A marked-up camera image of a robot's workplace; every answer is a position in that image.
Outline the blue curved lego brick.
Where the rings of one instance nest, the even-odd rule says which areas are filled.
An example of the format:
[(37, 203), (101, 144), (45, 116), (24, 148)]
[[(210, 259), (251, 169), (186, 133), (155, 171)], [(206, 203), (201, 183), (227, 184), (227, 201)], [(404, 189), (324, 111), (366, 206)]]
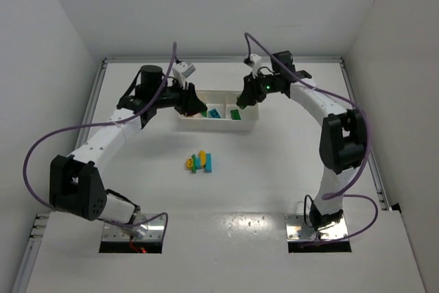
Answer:
[(209, 110), (208, 115), (210, 118), (213, 118), (213, 119), (220, 119), (221, 118), (220, 114), (218, 113), (218, 111), (215, 108)]

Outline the blue rectangular lego brick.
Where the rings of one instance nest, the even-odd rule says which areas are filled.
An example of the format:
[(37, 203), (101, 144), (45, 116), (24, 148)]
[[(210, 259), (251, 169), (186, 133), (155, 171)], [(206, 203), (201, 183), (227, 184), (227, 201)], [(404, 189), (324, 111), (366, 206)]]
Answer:
[(205, 162), (204, 170), (206, 173), (211, 173), (212, 169), (213, 169), (213, 166), (212, 166), (211, 153), (206, 153), (206, 162)]

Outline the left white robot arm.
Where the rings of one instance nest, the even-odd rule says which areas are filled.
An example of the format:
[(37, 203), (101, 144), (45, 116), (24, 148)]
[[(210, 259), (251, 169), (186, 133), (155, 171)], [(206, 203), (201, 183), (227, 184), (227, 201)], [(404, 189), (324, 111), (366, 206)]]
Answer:
[(166, 76), (161, 67), (143, 65), (120, 97), (108, 124), (68, 156), (56, 156), (50, 164), (49, 203), (85, 220), (103, 220), (131, 227), (140, 208), (128, 198), (105, 188), (102, 174), (109, 161), (162, 108), (181, 115), (207, 110), (187, 78), (192, 64), (179, 62)]

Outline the green rectangular lego brick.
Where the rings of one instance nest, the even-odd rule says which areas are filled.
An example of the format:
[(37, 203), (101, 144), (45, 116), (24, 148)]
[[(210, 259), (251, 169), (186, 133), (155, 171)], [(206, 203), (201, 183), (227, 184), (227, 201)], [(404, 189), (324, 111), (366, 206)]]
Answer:
[(231, 110), (231, 112), (230, 112), (230, 118), (231, 118), (232, 120), (240, 120), (240, 119), (241, 119), (241, 116), (240, 116), (240, 114), (239, 114), (239, 111), (238, 111), (237, 109)]

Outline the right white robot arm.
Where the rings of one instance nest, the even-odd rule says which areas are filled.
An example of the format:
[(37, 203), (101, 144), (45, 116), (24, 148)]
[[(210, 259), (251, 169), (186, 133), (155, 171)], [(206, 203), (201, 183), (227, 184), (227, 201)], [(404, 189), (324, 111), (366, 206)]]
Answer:
[(367, 132), (363, 115), (347, 109), (319, 90), (311, 74), (295, 69), (289, 51), (276, 53), (272, 69), (263, 74), (262, 59), (250, 54), (244, 63), (252, 71), (244, 77), (244, 89), (236, 105), (244, 109), (261, 103), (270, 93), (282, 93), (300, 104), (321, 127), (319, 155), (324, 171), (317, 196), (309, 210), (310, 226), (319, 229), (340, 221), (341, 190), (366, 155)]

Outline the yellow arch lego brick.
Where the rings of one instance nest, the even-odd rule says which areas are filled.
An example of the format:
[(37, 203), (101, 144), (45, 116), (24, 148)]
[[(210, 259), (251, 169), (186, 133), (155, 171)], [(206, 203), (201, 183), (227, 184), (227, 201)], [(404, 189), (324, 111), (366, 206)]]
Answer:
[(199, 153), (199, 167), (203, 168), (206, 165), (206, 152), (204, 150), (200, 150)]

